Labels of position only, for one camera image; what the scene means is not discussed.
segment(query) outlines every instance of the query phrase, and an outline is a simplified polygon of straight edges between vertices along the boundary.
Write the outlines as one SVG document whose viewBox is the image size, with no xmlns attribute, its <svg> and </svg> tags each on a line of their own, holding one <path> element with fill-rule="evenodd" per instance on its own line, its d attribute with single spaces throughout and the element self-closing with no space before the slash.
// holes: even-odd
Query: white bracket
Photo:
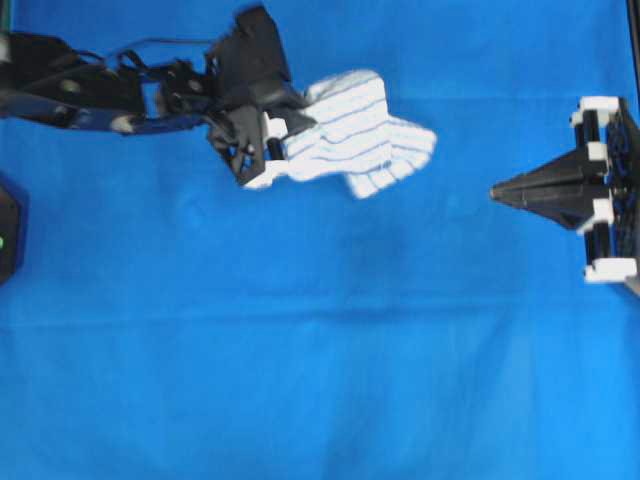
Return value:
<svg viewBox="0 0 640 480">
<path fill-rule="evenodd" d="M 589 142 L 587 143 L 587 150 L 589 152 L 589 160 L 592 162 L 606 162 L 609 165 L 609 147 L 606 143 L 602 142 Z"/>
<path fill-rule="evenodd" d="M 262 115 L 262 133 L 265 143 L 271 138 L 282 140 L 289 134 L 287 122 L 282 118 L 270 118 L 269 114 L 265 112 Z"/>
<path fill-rule="evenodd" d="M 638 276 L 635 258 L 599 258 L 584 271 L 587 283 L 622 283 Z"/>
<path fill-rule="evenodd" d="M 593 200 L 593 217 L 578 229 L 578 235 L 584 235 L 592 231 L 593 227 L 598 223 L 606 223 L 611 226 L 614 222 L 613 199 L 611 198 L 611 193 L 609 193 L 609 198 L 596 198 Z"/>
<path fill-rule="evenodd" d="M 580 99 L 580 110 L 571 116 L 571 127 L 584 121 L 584 112 L 595 110 L 598 112 L 598 125 L 605 128 L 611 117 L 620 111 L 620 99 L 618 97 L 583 97 Z"/>
</svg>

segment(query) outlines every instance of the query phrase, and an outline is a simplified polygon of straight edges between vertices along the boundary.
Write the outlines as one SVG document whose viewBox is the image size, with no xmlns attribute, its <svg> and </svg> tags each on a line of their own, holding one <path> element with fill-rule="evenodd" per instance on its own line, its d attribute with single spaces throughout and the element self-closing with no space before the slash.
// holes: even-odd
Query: blue stripe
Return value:
<svg viewBox="0 0 640 480">
<path fill-rule="evenodd" d="M 409 173 L 409 174 L 407 175 L 407 177 L 408 177 L 408 176 L 413 175 L 413 174 L 416 172 L 415 167 L 414 167 L 413 165 L 411 165 L 411 162 L 409 162 L 409 161 L 407 161 L 407 160 L 404 160 L 404 159 L 403 159 L 403 161 L 404 161 L 407 165 L 409 165 L 409 168 L 411 169 L 411 173 Z M 393 173 L 393 170 L 391 169 L 391 166 L 393 165 L 393 163 L 394 163 L 394 162 L 393 162 L 393 160 L 391 160 L 391 161 L 389 161 L 389 162 L 385 162 L 382 166 L 380 166 L 380 167 L 376 167 L 376 168 L 372 168 L 371 170 L 369 170 L 369 171 L 367 171 L 367 172 L 363 172 L 363 173 L 349 173 L 348 175 L 350 175 L 350 176 L 352 176 L 352 177 L 359 177 L 359 176 L 362 176 L 362 175 L 366 175 L 366 176 L 368 176 L 368 177 L 369 177 L 369 179 L 373 182 L 373 179 L 371 178 L 371 173 L 372 173 L 372 172 L 376 172 L 376 171 L 378 171 L 378 170 L 387 170 L 387 171 L 391 174 L 391 176 L 392 176 L 393 178 L 395 178 L 395 179 L 396 179 L 396 181 L 398 181 L 398 182 L 399 182 L 399 181 L 401 181 L 402 179 L 401 179 L 401 178 L 399 178 L 395 173 Z"/>
<path fill-rule="evenodd" d="M 326 101 L 326 100 L 329 100 L 329 99 L 331 99 L 331 98 L 335 97 L 336 95 L 340 95 L 340 94 L 342 94 L 342 93 L 346 93 L 346 92 L 348 92 L 349 90 L 353 90 L 354 88 L 362 87 L 363 85 L 366 85 L 367 83 L 370 83 L 370 82 L 372 82 L 372 81 L 374 81 L 374 80 L 377 80 L 377 79 L 379 79 L 379 78 L 380 78 L 380 77 L 376 75 L 376 76 L 371 77 L 371 78 L 369 78 L 369 79 L 367 79 L 367 80 L 363 80 L 363 81 L 362 81 L 362 82 L 360 82 L 360 83 L 356 83 L 355 85 L 350 85 L 349 87 L 347 87 L 347 88 L 345 88 L 345 89 L 343 89 L 343 90 L 338 90 L 337 92 L 333 92 L 331 95 L 328 95 L 328 96 L 326 96 L 326 97 L 322 97 L 320 100 L 318 100 L 317 102 L 315 102 L 315 103 L 314 103 L 314 105 L 319 105 L 319 104 L 321 104 L 322 102 L 324 102 L 324 101 Z"/>
<path fill-rule="evenodd" d="M 404 145 L 396 145 L 395 143 L 393 144 L 393 148 L 397 148 L 399 150 L 406 150 L 407 152 L 422 153 L 425 155 L 429 154 L 428 150 L 420 150 L 419 148 L 414 148 L 414 147 L 405 147 Z"/>
<path fill-rule="evenodd" d="M 370 104 L 369 104 L 369 105 L 367 105 L 366 107 L 363 107 L 363 108 L 361 108 L 361 109 L 359 109 L 359 110 L 354 110 L 353 112 L 345 113 L 345 114 L 340 115 L 340 116 L 338 116 L 338 117 L 336 117 L 336 118 L 332 118 L 331 120 L 327 120 L 326 122 L 322 122 L 322 123 L 320 123 L 320 125 L 322 125 L 322 126 L 325 126 L 325 125 L 331 125 L 332 123 L 336 123 L 338 120 L 344 120 L 345 118 L 348 118 L 348 117 L 350 117 L 350 116 L 352 116 L 352 115 L 356 115 L 356 114 L 358 114 L 358 113 L 366 112 L 367 110 L 369 110 L 369 109 L 371 109 L 371 108 L 375 107 L 376 105 L 379 105 L 379 104 L 381 104 L 382 102 L 386 102 L 386 101 L 387 101 L 387 98 L 386 98 L 386 97 L 384 97 L 384 98 L 380 98 L 380 99 L 378 99 L 378 100 L 374 100 L 372 103 L 370 103 Z"/>
<path fill-rule="evenodd" d="M 427 130 L 426 128 L 421 127 L 420 125 L 416 125 L 415 123 L 399 123 L 399 122 L 394 122 L 393 120 L 390 120 L 391 125 L 394 125 L 396 127 L 403 127 L 406 128 L 407 130 L 417 130 L 419 132 L 423 132 L 423 133 L 429 133 L 429 130 Z"/>
<path fill-rule="evenodd" d="M 360 135 L 364 135 L 365 133 L 371 133 L 374 130 L 377 130 L 381 127 L 384 127 L 387 123 L 389 123 L 388 121 L 384 121 L 382 123 L 379 123 L 378 125 L 375 125 L 374 127 L 371 128 L 367 128 L 366 130 L 360 130 L 358 132 L 352 133 L 351 135 L 347 135 L 345 138 L 343 138 L 340 141 L 337 142 L 332 142 L 331 140 L 329 140 L 328 138 L 326 138 L 326 136 L 322 136 L 320 137 L 321 140 L 324 140 L 326 143 L 328 143 L 329 145 L 341 145 L 344 142 L 347 142 L 349 140 L 351 140 L 354 137 L 360 136 Z M 294 156 L 300 155 L 303 152 L 306 152 L 307 150 L 309 150 L 311 147 L 313 147 L 315 144 L 312 143 L 311 145 L 307 145 L 306 147 L 304 147 L 302 150 L 300 150 L 298 153 L 295 153 Z"/>
<path fill-rule="evenodd" d="M 314 158 L 316 158 L 317 160 L 324 160 L 326 162 L 347 162 L 349 160 L 355 160 L 356 158 L 362 157 L 363 155 L 366 155 L 367 153 L 371 153 L 374 150 L 387 145 L 388 143 L 389 143 L 389 141 L 385 140 L 384 142 L 379 143 L 378 145 L 375 145 L 375 146 L 373 146 L 371 148 L 368 148 L 364 152 L 360 152 L 358 155 L 354 155 L 353 157 L 347 157 L 347 158 L 314 157 Z"/>
<path fill-rule="evenodd" d="M 326 135 L 322 135 L 322 136 L 320 137 L 320 139 L 319 139 L 319 140 L 324 140 L 324 141 L 326 141 L 327 143 L 329 143 L 329 144 L 331 144 L 331 145 L 340 145 L 341 143 L 344 143 L 344 142 L 346 142 L 347 140 L 349 140 L 349 139 L 351 139 L 351 138 L 353 138 L 353 137 L 355 137 L 355 136 L 357 136 L 357 135 L 363 135 L 363 134 L 365 134 L 365 133 L 372 132 L 372 131 L 373 131 L 373 130 L 375 130 L 376 128 L 383 127 L 383 126 L 384 126 L 384 125 L 386 125 L 387 123 L 389 123 L 389 120 L 385 120 L 384 122 L 382 122 L 382 123 L 380 123 L 380 124 L 376 125 L 375 127 L 371 127 L 371 128 L 366 129 L 366 130 L 360 130 L 360 131 L 358 131 L 358 132 L 352 133 L 351 135 L 349 135 L 349 136 L 345 137 L 343 140 L 340 140 L 339 142 L 332 142 L 331 140 L 329 140 L 329 139 L 326 137 Z M 293 142 L 291 142 L 291 143 L 287 146 L 287 150 L 292 149 L 292 147 L 296 146 L 296 145 L 297 145 L 299 142 L 301 142 L 302 140 L 304 140 L 304 138 L 299 138 L 299 139 L 294 140 Z M 302 152 L 305 152 L 306 150 L 308 150 L 309 148 L 311 148 L 313 145 L 314 145 L 314 144 L 312 143 L 311 145 L 306 146 L 305 148 L 303 148 L 302 150 L 300 150 L 300 151 L 299 151 L 298 153 L 296 153 L 295 155 L 300 155 Z"/>
<path fill-rule="evenodd" d="M 369 177 L 369 181 L 371 182 L 371 185 L 373 185 L 373 188 L 376 189 L 375 193 L 378 193 L 380 191 L 380 189 L 378 188 L 378 186 L 376 185 L 376 182 L 373 181 L 373 178 L 371 178 L 371 174 L 370 173 L 365 173 L 365 175 L 367 177 Z"/>
</svg>

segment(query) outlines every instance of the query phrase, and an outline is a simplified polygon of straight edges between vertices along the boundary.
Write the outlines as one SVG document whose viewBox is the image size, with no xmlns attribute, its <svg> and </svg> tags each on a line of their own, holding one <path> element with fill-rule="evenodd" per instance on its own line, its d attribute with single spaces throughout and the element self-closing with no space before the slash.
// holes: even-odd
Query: black mount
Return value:
<svg viewBox="0 0 640 480">
<path fill-rule="evenodd" d="M 278 29 L 264 7 L 235 20 L 216 42 L 151 38 L 105 57 L 56 37 L 0 33 L 0 117 L 122 135 L 207 125 L 208 140 L 245 185 L 265 171 L 266 161 L 284 159 L 286 136 L 315 121 L 299 111 L 307 103 L 292 87 Z M 149 66 L 137 51 L 151 44 L 207 45 L 205 71 L 179 59 Z M 146 108 L 146 84 L 158 86 L 155 117 Z M 21 206 L 0 184 L 0 284 L 19 264 L 22 227 Z"/>
<path fill-rule="evenodd" d="M 638 0 L 627 13 L 640 95 Z M 497 184 L 491 198 L 583 234 L 587 280 L 629 282 L 640 263 L 640 131 L 622 98 L 584 98 L 571 123 L 574 151 Z"/>
</svg>

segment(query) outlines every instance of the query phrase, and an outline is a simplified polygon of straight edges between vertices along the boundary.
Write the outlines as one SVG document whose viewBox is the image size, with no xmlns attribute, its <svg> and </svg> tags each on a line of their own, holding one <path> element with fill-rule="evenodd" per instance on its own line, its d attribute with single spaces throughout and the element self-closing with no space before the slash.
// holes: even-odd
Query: blue tablecloth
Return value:
<svg viewBox="0 0 640 480">
<path fill-rule="evenodd" d="M 17 0 L 13 25 L 103 53 L 215 38 L 241 5 Z M 339 178 L 255 193 L 205 130 L 2 123 L 30 218 L 0 289 L 0 478 L 637 478 L 640 304 L 488 198 L 573 147 L 578 97 L 636 111 L 624 2 L 267 7 L 298 87 L 379 71 L 433 163 L 363 202 Z"/>
</svg>

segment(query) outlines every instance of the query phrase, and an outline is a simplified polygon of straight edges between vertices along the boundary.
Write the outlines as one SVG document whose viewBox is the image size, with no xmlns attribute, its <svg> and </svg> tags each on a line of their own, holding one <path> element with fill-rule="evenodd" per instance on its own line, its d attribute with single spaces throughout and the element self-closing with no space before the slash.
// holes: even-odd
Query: striped towel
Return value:
<svg viewBox="0 0 640 480">
<path fill-rule="evenodd" d="M 304 182 L 341 174 L 357 198 L 367 198 L 424 167 L 436 136 L 389 115 L 384 82 L 357 70 L 318 82 L 305 94 L 303 113 L 318 124 L 285 139 L 287 160 L 268 161 L 267 171 L 246 185 L 271 186 L 279 176 Z"/>
</svg>

